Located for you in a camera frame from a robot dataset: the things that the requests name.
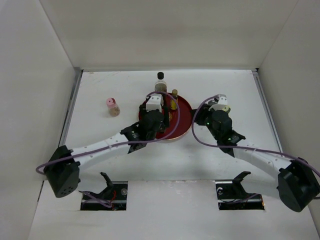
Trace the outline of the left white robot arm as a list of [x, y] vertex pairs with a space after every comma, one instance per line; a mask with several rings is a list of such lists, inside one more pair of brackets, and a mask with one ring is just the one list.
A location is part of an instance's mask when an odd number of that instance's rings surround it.
[[76, 190], [81, 171], [110, 158], [141, 150], [169, 127], [169, 110], [143, 111], [140, 120], [116, 135], [80, 148], [58, 147], [43, 168], [54, 195], [63, 198]]

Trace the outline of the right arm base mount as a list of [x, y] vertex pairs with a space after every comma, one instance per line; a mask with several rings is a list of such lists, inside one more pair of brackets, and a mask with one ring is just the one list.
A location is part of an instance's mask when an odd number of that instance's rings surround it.
[[215, 181], [218, 209], [220, 211], [265, 210], [261, 194], [248, 193], [242, 181], [250, 171], [243, 171], [233, 179]]

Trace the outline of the red lid sauce jar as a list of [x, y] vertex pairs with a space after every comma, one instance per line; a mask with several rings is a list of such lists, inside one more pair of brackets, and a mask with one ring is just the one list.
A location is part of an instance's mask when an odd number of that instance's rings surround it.
[[[163, 105], [162, 105], [162, 115], [163, 115], [163, 107], [164, 106], [167, 106], [167, 101], [166, 100], [163, 100]], [[161, 132], [164, 133], [167, 128], [169, 128], [170, 126], [165, 126], [163, 121], [162, 121], [162, 124], [161, 124]]]

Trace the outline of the tall dark soy bottle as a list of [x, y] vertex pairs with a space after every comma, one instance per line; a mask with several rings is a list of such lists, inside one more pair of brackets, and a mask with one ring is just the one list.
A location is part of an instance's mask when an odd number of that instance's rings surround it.
[[167, 92], [167, 83], [164, 81], [164, 73], [158, 72], [157, 73], [157, 81], [154, 85], [154, 91], [155, 92], [161, 92], [161, 95], [164, 97]]

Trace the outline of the pink lid spice shaker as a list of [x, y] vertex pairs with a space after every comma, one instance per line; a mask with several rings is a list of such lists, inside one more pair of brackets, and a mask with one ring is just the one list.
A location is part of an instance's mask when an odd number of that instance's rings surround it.
[[120, 108], [118, 106], [118, 104], [116, 103], [116, 100], [112, 97], [108, 98], [106, 100], [106, 105], [108, 107], [108, 111], [109, 111], [109, 114], [112, 116], [112, 117], [116, 117], [120, 114]]

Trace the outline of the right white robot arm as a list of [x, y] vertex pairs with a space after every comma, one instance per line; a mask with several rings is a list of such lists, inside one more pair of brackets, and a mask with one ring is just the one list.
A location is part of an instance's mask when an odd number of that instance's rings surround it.
[[320, 198], [320, 173], [306, 160], [286, 153], [260, 149], [233, 130], [228, 112], [204, 103], [191, 111], [192, 124], [206, 127], [216, 140], [214, 148], [257, 167], [277, 181], [282, 203], [301, 212], [311, 201]]

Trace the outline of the small yellow label bottle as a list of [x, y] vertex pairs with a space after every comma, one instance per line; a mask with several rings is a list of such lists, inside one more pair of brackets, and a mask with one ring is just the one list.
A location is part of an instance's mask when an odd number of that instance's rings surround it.
[[173, 89], [172, 92], [171, 92], [171, 96], [174, 98], [174, 99], [171, 99], [170, 100], [170, 109], [172, 111], [175, 111], [178, 109], [178, 90], [177, 89]]

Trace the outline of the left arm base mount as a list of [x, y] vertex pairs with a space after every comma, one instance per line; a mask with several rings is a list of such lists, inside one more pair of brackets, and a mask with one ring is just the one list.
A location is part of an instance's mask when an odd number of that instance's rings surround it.
[[112, 181], [105, 172], [100, 172], [105, 187], [99, 193], [80, 191], [81, 211], [125, 211], [127, 209], [128, 182]]

